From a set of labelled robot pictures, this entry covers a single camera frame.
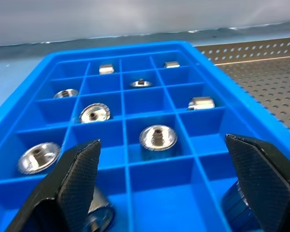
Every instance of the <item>blue plastic tray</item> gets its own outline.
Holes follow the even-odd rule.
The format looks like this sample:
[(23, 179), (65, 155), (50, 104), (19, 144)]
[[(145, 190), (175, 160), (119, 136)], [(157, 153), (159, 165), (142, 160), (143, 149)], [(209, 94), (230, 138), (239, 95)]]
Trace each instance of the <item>blue plastic tray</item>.
[[(179, 68), (164, 68), (165, 62), (175, 60)], [(108, 63), (115, 73), (99, 75), (99, 66)], [(140, 77), (154, 86), (129, 89)], [(53, 99), (66, 88), (80, 94)], [(211, 96), (216, 108), (187, 111), (196, 96)], [(113, 118), (78, 123), (81, 111), (94, 102), (108, 105)], [(177, 132), (177, 157), (142, 161), (139, 134), (153, 124)], [(17, 160), (23, 152), (55, 142), (62, 154), (98, 138), (102, 151), (97, 186), (117, 211), (112, 232), (230, 231), (220, 206), (236, 181), (226, 133), (270, 141), (290, 159), (290, 131), (188, 43), (51, 54), (0, 108), (0, 231), (52, 170), (20, 174)]]

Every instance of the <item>white wall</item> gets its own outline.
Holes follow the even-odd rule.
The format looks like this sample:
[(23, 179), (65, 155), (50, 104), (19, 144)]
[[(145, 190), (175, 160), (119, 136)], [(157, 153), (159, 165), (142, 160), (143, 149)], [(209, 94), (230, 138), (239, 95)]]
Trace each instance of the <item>white wall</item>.
[(290, 0), (0, 0), (0, 45), (290, 21)]

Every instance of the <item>hole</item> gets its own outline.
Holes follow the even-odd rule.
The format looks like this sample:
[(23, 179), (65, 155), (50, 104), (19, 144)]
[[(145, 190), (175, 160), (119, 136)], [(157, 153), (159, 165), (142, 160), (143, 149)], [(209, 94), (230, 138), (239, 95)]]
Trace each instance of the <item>hole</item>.
[(162, 130), (161, 129), (155, 129), (155, 133), (161, 134), (162, 133)]
[(40, 148), (34, 149), (32, 152), (34, 155), (38, 155), (42, 150)]
[(98, 119), (98, 115), (96, 113), (90, 113), (89, 114), (89, 119), (90, 120), (97, 120)]

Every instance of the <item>perforated metal plate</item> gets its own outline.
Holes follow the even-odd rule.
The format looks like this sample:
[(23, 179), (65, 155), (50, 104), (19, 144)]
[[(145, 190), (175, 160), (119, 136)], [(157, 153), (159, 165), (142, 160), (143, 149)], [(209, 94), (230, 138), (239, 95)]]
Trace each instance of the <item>perforated metal plate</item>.
[(290, 38), (198, 49), (290, 129)]

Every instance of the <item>textured gripper pad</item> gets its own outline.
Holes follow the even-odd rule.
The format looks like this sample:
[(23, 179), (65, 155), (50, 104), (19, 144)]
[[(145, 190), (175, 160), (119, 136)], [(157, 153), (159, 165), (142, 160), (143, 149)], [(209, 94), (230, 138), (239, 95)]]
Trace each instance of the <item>textured gripper pad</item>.
[(92, 201), (101, 143), (64, 152), (53, 171), (32, 191), (8, 232), (81, 232)]
[(226, 144), (244, 196), (266, 232), (290, 231), (290, 162), (272, 144), (230, 135)]

